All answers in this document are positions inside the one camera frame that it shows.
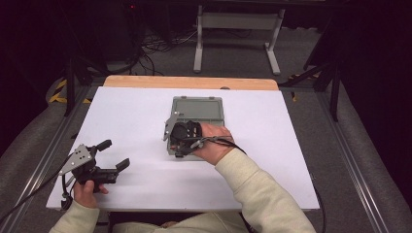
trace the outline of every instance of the hand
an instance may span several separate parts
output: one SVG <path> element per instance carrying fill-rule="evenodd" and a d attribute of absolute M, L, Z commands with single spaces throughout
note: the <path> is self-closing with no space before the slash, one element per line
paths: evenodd
<path fill-rule="evenodd" d="M 100 192 L 107 194 L 109 191 L 104 187 L 103 184 L 99 185 Z M 75 201 L 84 207 L 97 208 L 97 201 L 93 195 L 94 181 L 87 181 L 85 185 L 75 183 L 73 187 L 75 191 Z"/>
<path fill-rule="evenodd" d="M 224 126 L 217 126 L 208 123 L 201 123 L 202 126 L 202 136 L 203 137 L 214 137 L 214 136 L 227 136 L 225 139 L 234 143 L 233 138 L 230 134 L 230 131 Z M 219 145 L 216 143 L 206 141 L 203 145 L 203 148 L 195 150 L 193 153 L 203 158 L 205 161 L 209 162 L 212 165 L 218 164 L 221 159 L 227 155 L 233 147 L 227 147 Z"/>

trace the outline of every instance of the cable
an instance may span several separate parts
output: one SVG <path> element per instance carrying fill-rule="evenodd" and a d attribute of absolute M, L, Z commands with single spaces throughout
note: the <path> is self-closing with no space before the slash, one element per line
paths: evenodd
<path fill-rule="evenodd" d="M 324 217 L 324 225 L 322 227 L 322 233 L 325 233 L 326 232 L 326 211 L 325 211 L 325 206 L 324 206 L 324 202 L 322 201 L 322 197 L 321 197 L 321 194 L 319 193 L 318 189 L 316 187 L 314 187 L 314 188 L 315 188 L 316 196 L 318 197 L 319 205 L 321 206 L 321 209 L 322 209 L 322 215 Z"/>
<path fill-rule="evenodd" d="M 149 56 L 145 55 L 145 58 L 146 58 L 146 60 L 149 60 L 149 61 L 151 62 L 151 64 L 152 64 L 152 71 L 153 71 L 152 75 L 154 76 L 154 75 L 155 75 L 155 64 L 154 64 L 154 62 L 152 61 L 152 59 L 151 59 Z"/>
<path fill-rule="evenodd" d="M 122 67 L 122 68 L 119 68 L 119 69 L 117 69 L 117 70 L 112 70 L 112 71 L 107 70 L 107 72 L 109 72 L 109 73 L 107 73 L 107 74 L 102 74 L 102 73 L 100 73 L 100 72 L 90 71 L 90 70 L 89 70 L 88 72 L 89 72 L 91 75 L 95 76 L 95 77 L 103 77 L 103 76 L 120 74 L 120 73 L 123 73 L 123 72 L 126 72 L 126 71 L 131 70 L 131 69 L 133 68 L 133 66 L 135 66 L 135 65 L 137 64 L 137 62 L 138 62 L 138 59 L 133 58 L 133 60 L 130 62 L 130 64 L 128 64 L 128 65 L 126 65 L 126 66 L 124 66 L 124 67 Z"/>
<path fill-rule="evenodd" d="M 239 149 L 239 150 L 241 150 L 242 152 L 245 153 L 245 151 L 242 150 L 239 146 L 237 146 L 236 144 L 228 141 L 225 138 L 232 138 L 232 137 L 231 136 L 215 136 L 215 137 L 204 137 L 204 138 L 185 138 L 183 141 L 197 140 L 195 143 L 193 143 L 190 146 L 191 149 L 194 149 L 194 148 L 198 147 L 199 145 L 203 144 L 205 141 L 208 141 L 208 142 L 211 142 L 211 143 L 214 143 L 214 144 L 219 144 L 219 145 L 226 146 L 226 147 L 237 148 L 237 149 Z"/>
<path fill-rule="evenodd" d="M 147 52 L 147 54 L 153 54 L 156 51 L 161 51 L 161 52 L 167 52 L 170 51 L 174 48 L 176 48 L 178 45 L 181 45 L 187 41 L 189 41 L 189 39 L 191 37 L 193 37 L 197 31 L 190 31 L 190 34 L 188 35 L 188 33 L 184 34 L 182 37 L 186 37 L 185 39 L 180 38 L 181 36 L 179 36 L 178 34 L 172 39 L 172 43 L 167 43 L 163 40 L 160 40 L 159 38 L 156 38 L 156 40 L 154 40 L 153 36 L 151 35 L 151 40 L 148 42 L 144 42 L 142 44 L 142 48 L 148 49 L 151 52 Z"/>
<path fill-rule="evenodd" d="M 67 211 L 73 203 L 73 197 L 72 194 L 69 193 L 66 188 L 66 175 L 61 176 L 61 186 L 63 189 L 62 196 L 64 198 L 64 201 L 61 201 L 61 210 Z"/>
<path fill-rule="evenodd" d="M 143 69 L 145 69 L 145 75 L 147 75 L 147 72 L 146 72 L 146 71 L 147 71 L 147 70 L 150 70 L 150 71 L 153 72 L 154 75 L 155 75 L 155 73 L 158 73 L 158 74 L 160 74 L 161 76 L 164 76 L 163 73 L 161 73 L 161 72 L 159 72 L 159 71 L 152 70 L 151 68 L 143 65 L 141 61 L 139 61 L 139 63 L 140 63 L 140 65 L 143 67 Z"/>
<path fill-rule="evenodd" d="M 97 221 L 96 226 L 107 226 L 109 225 L 109 222 L 107 221 Z"/>
<path fill-rule="evenodd" d="M 67 160 L 70 158 L 70 156 L 67 156 L 66 159 L 64 159 L 64 162 L 61 164 L 61 166 L 57 169 L 57 171 L 51 175 L 51 177 L 49 177 L 44 183 L 42 183 L 36 190 L 32 191 L 27 197 L 25 197 L 24 199 L 22 199 L 19 203 L 17 203 L 11 210 L 7 211 L 5 215 L 3 215 L 0 218 L 0 224 L 3 223 L 3 221 L 6 219 L 6 217 L 8 217 L 9 215 L 11 215 L 16 209 L 18 209 L 21 205 L 23 205 L 28 199 L 30 199 L 31 197 L 33 197 L 34 195 L 36 195 L 36 193 L 38 193 L 40 190 L 42 190 L 48 183 L 50 183 L 55 176 L 58 175 L 58 173 L 61 171 L 61 169 L 63 168 L 64 164 L 66 164 Z"/>
<path fill-rule="evenodd" d="M 72 185 L 72 188 L 70 188 L 70 196 L 73 196 L 72 195 L 72 192 L 73 192 L 73 188 L 74 188 L 75 186 L 74 185 Z"/>

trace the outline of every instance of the white table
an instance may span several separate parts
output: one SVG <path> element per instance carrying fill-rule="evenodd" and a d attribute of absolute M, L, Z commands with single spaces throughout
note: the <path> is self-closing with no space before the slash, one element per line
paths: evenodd
<path fill-rule="evenodd" d="M 174 96 L 223 99 L 225 125 L 235 142 L 269 172 L 302 209 L 319 209 L 317 197 L 286 108 L 277 90 L 99 87 L 72 151 L 106 139 L 97 166 L 114 168 L 130 158 L 108 195 L 96 194 L 106 211 L 209 212 L 240 210 L 225 180 L 205 161 L 168 155 L 161 140 Z M 60 209 L 61 180 L 47 207 Z"/>

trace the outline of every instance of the electronic device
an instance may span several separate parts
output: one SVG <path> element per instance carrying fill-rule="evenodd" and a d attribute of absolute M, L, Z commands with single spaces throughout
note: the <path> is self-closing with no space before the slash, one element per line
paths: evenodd
<path fill-rule="evenodd" d="M 130 160 L 126 158 L 118 163 L 115 169 L 101 169 L 96 166 L 95 156 L 97 152 L 105 150 L 111 145 L 112 141 L 110 140 L 106 140 L 101 144 L 92 147 L 86 147 L 81 144 L 69 155 L 67 161 L 59 171 L 59 175 L 62 177 L 63 197 L 66 199 L 65 201 L 61 201 L 63 210 L 67 210 L 73 201 L 73 198 L 66 189 L 72 179 L 66 183 L 65 174 L 72 172 L 73 179 L 76 179 L 80 184 L 85 184 L 90 180 L 94 181 L 93 191 L 99 192 L 99 185 L 102 183 L 116 183 L 119 173 L 130 165 Z"/>
<path fill-rule="evenodd" d="M 222 98 L 174 97 L 171 116 L 165 122 L 163 134 L 169 154 L 183 157 L 201 148 L 202 122 L 224 125 Z"/>

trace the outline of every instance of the dark background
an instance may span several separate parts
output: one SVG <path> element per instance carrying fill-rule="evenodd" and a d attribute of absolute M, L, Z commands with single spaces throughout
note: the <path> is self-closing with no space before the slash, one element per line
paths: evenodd
<path fill-rule="evenodd" d="M 71 1 L 80 9 L 86 2 Z M 41 3 L 43 2 L 2 1 L 0 154 L 3 154 L 18 133 L 48 106 L 45 100 L 46 92 L 51 84 L 61 77 L 67 61 L 61 35 L 45 14 Z M 400 1 L 371 1 L 368 4 L 367 11 L 361 16 L 335 17 L 333 25 L 325 31 L 329 36 L 323 37 L 312 58 L 322 62 L 328 60 L 334 51 L 338 52 L 342 48 L 346 50 L 341 60 L 342 83 L 388 171 L 409 206 L 412 206 L 412 96 L 409 90 L 412 83 L 408 77 L 412 67 L 412 36 L 408 25 L 412 21 L 409 15 L 412 11 L 410 6 Z M 79 12 L 73 11 L 74 6 L 71 4 L 65 5 L 65 8 L 69 12 L 71 10 L 72 14 Z M 187 8 L 192 7 L 170 7 L 170 25 L 167 27 L 173 30 L 185 29 L 181 11 Z M 126 59 L 125 57 L 130 56 L 127 54 L 128 45 L 120 54 L 112 54 L 110 50 L 111 43 L 121 43 L 123 40 L 120 38 L 130 33 L 129 25 L 125 26 L 124 23 L 126 19 L 123 9 L 114 11 L 110 3 L 106 8 L 96 9 L 98 13 L 93 12 L 94 14 L 105 15 L 105 11 L 111 12 L 110 16 L 118 19 L 115 25 L 106 24 L 107 27 L 112 27 L 108 28 L 111 33 L 116 31 L 115 28 L 119 29 L 119 24 L 123 25 L 123 28 L 120 28 L 118 37 L 103 43 L 101 35 L 105 33 L 104 28 L 98 27 L 98 30 L 95 30 L 95 24 L 78 24 L 77 30 L 86 34 L 92 31 L 97 33 L 80 38 L 84 48 L 88 50 L 86 55 L 100 63 L 111 59 Z M 159 20 L 150 18 L 156 9 L 140 10 L 143 14 L 142 22 L 155 24 Z M 71 17 L 82 21 L 92 16 L 90 13 L 74 14 Z M 192 18 L 193 13 L 188 14 L 188 17 Z M 327 17 L 314 12 L 305 14 L 301 10 L 288 11 L 284 25 L 291 28 L 318 27 L 324 31 Z M 345 34 L 346 29 L 360 25 L 361 31 L 353 38 L 351 45 L 342 45 L 342 38 L 348 36 Z M 94 40 L 96 43 L 87 43 L 87 40 Z"/>

